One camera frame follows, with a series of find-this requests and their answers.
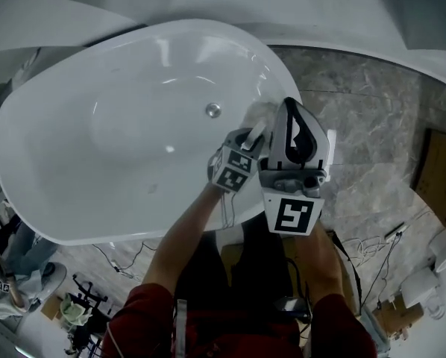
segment floor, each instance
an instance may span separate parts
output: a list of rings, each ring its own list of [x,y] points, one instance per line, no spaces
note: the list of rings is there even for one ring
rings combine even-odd
[[[430,263],[428,242],[442,229],[438,219],[410,189],[426,128],[446,132],[446,86],[417,72],[383,61],[334,51],[274,48],[292,73],[303,103],[325,129],[337,132],[331,180],[323,186],[322,221],[341,240],[383,236],[401,222],[411,225],[390,258],[387,287],[394,293],[404,278]],[[238,230],[220,231],[220,244],[237,240]],[[55,260],[68,277],[60,291],[75,291],[71,275],[80,272],[117,304],[138,285],[158,239],[146,240],[128,269],[136,277],[116,273],[92,245],[62,247]],[[131,264],[140,242],[99,245],[120,266]],[[347,242],[350,255],[356,242]],[[386,257],[385,247],[357,270],[365,297]],[[375,307],[384,283],[379,279],[368,296]]]

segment red shirt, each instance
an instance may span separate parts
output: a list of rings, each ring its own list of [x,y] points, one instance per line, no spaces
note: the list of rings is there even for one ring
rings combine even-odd
[[[109,324],[124,358],[171,356],[173,304],[170,292],[158,284],[132,289],[126,304]],[[296,322],[255,322],[242,311],[188,314],[187,357],[296,358],[303,356],[298,342]],[[103,357],[120,358],[108,332],[102,351]],[[312,358],[377,357],[371,337],[341,295],[328,295],[316,304],[312,314],[311,351]]]

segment cardboard box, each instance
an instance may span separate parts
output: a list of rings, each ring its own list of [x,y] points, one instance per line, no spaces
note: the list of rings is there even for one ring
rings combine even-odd
[[[60,303],[62,300],[58,298],[56,295],[52,295],[47,299],[41,308],[41,313],[49,318],[51,321],[54,318],[60,318],[62,315],[60,314]]]
[[[446,134],[429,131],[415,192],[446,227]]]
[[[402,295],[398,295],[395,297],[394,303],[384,301],[380,310],[376,309],[372,314],[390,338],[396,333],[402,332],[406,327],[411,327],[422,318],[424,311],[420,304],[407,309]]]

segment white cable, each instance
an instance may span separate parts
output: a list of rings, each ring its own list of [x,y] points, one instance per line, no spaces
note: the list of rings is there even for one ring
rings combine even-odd
[[[117,353],[119,353],[120,358],[125,358],[124,354],[122,354],[119,346],[117,345],[116,339],[113,338],[112,330],[110,329],[110,322],[107,323],[107,331],[109,332],[110,339],[112,339],[113,345],[116,347]]]
[[[377,239],[376,244],[369,244],[371,240]],[[378,252],[382,251],[388,243],[382,242],[381,236],[374,236],[369,237],[368,239],[361,240],[359,237],[355,237],[353,239],[348,239],[342,242],[342,244],[347,244],[350,242],[358,242],[359,245],[357,246],[357,256],[350,257],[351,260],[358,260],[359,262],[355,265],[356,268],[359,268],[363,264],[367,263],[369,260],[373,259]]]
[[[221,205],[221,212],[222,212],[222,227],[217,229],[217,230],[226,230],[228,228],[232,228],[235,225],[235,210],[234,210],[234,205],[233,205],[233,199],[235,197],[236,193],[233,194],[233,196],[231,196],[231,210],[232,210],[232,214],[231,214],[231,222],[228,221],[228,214],[226,211],[226,195],[225,193],[222,194],[222,198],[220,199],[220,205]]]
[[[423,208],[417,215],[413,216],[406,223],[405,231],[407,231],[407,229],[409,229],[410,226],[412,226],[417,220],[419,220],[422,216],[426,215],[427,213],[433,213],[433,211],[426,210],[426,208]],[[374,239],[378,239],[378,242],[376,244],[367,245],[368,242]],[[367,263],[369,260],[376,257],[377,253],[380,252],[382,249],[384,249],[387,245],[391,245],[391,243],[382,242],[381,236],[369,237],[368,239],[364,240],[361,240],[359,237],[355,237],[353,239],[345,240],[344,242],[342,242],[342,244],[346,244],[349,242],[359,243],[359,245],[357,246],[357,256],[350,257],[351,260],[358,260],[358,263],[355,265],[356,268],[359,268],[363,264]]]

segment black pants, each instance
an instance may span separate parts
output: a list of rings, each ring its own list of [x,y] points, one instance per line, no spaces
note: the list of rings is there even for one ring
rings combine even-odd
[[[292,295],[283,243],[278,234],[269,232],[265,214],[242,227],[243,253],[233,268],[231,288],[216,247],[216,232],[202,236],[175,290],[175,298],[187,300],[189,310],[261,309]]]

